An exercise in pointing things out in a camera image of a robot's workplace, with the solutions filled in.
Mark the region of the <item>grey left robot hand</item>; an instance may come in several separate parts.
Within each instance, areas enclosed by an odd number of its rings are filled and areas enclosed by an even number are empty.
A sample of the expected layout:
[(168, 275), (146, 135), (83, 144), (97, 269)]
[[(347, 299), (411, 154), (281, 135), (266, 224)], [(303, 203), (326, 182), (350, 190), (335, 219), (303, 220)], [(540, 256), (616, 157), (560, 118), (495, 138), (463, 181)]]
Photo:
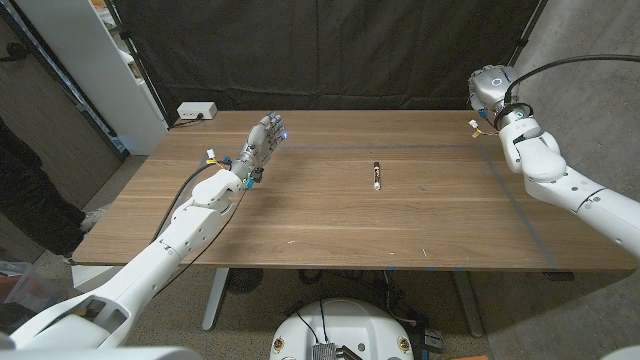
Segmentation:
[(278, 145), (288, 137), (282, 117), (274, 112), (263, 117), (248, 133), (238, 157), (232, 161), (230, 171), (244, 183), (259, 183), (264, 166)]

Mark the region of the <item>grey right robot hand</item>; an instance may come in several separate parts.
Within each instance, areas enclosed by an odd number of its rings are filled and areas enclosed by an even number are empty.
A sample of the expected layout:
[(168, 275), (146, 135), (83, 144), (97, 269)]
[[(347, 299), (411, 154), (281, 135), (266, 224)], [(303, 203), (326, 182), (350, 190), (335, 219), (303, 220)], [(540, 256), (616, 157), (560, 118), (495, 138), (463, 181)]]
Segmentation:
[(511, 66), (486, 65), (476, 70), (468, 79), (471, 107), (497, 114), (504, 107), (507, 89), (518, 77)]

